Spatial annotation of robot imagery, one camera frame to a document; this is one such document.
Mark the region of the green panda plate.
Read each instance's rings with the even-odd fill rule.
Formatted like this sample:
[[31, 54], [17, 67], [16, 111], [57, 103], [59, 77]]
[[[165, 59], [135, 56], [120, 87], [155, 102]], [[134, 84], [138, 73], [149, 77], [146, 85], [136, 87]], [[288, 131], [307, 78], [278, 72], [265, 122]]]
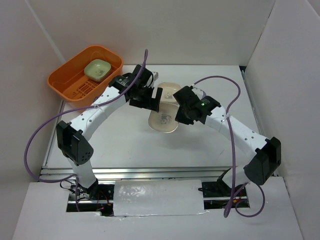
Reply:
[[84, 68], [84, 74], [90, 80], [101, 82], [110, 75], [111, 70], [112, 66], [110, 63], [101, 59], [95, 59]]

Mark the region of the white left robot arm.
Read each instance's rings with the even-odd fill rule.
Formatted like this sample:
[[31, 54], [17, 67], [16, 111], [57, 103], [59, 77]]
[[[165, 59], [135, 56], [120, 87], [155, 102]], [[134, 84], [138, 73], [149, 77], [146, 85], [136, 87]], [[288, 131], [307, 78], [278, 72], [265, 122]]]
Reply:
[[91, 165], [94, 149], [89, 141], [100, 125], [117, 109], [129, 103], [133, 107], [158, 112], [162, 89], [154, 93], [159, 74], [147, 69], [141, 75], [116, 76], [104, 92], [84, 112], [69, 122], [56, 126], [58, 148], [68, 158], [81, 194], [88, 200], [97, 197], [99, 182]]

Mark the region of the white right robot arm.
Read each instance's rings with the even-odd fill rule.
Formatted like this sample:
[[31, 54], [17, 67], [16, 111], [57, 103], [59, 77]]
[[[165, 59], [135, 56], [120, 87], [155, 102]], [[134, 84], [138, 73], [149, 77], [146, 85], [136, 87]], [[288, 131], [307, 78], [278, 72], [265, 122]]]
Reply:
[[200, 99], [194, 96], [174, 95], [179, 104], [175, 120], [179, 123], [192, 125], [201, 122], [228, 140], [233, 134], [234, 145], [248, 158], [249, 163], [239, 165], [225, 171], [217, 180], [218, 191], [223, 196], [229, 196], [235, 187], [252, 182], [262, 186], [281, 164], [281, 142], [276, 137], [267, 137], [253, 131], [233, 116], [229, 116], [226, 109], [210, 96]]

